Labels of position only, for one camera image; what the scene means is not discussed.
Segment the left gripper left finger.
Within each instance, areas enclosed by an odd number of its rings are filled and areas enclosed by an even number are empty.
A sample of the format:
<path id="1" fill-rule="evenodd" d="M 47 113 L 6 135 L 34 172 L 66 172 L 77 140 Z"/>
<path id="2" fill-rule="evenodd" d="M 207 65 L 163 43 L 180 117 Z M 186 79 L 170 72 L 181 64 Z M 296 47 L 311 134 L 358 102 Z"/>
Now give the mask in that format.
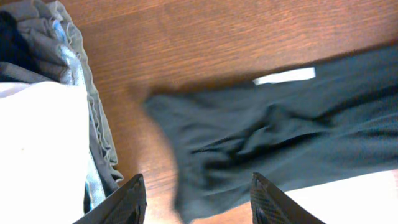
<path id="1" fill-rule="evenodd" d="M 142 174 L 136 174 L 74 224 L 143 224 L 147 207 Z"/>

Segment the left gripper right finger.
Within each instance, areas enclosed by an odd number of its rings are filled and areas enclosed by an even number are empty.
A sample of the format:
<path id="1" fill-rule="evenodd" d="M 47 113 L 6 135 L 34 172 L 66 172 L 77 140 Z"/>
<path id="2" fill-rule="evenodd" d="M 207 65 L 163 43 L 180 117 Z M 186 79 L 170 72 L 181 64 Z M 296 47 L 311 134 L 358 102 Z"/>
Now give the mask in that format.
<path id="1" fill-rule="evenodd" d="M 253 224 L 324 224 L 258 172 L 250 189 Z"/>

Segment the dark green t-shirt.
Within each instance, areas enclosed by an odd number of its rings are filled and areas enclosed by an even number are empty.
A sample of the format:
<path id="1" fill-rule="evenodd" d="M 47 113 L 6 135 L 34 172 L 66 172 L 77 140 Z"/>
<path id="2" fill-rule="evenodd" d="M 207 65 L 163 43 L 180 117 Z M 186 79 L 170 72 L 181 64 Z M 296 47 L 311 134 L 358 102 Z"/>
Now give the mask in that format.
<path id="1" fill-rule="evenodd" d="M 185 223 L 249 200 L 255 172 L 283 191 L 397 168 L 397 47 L 315 67 L 308 80 L 155 95 Z"/>

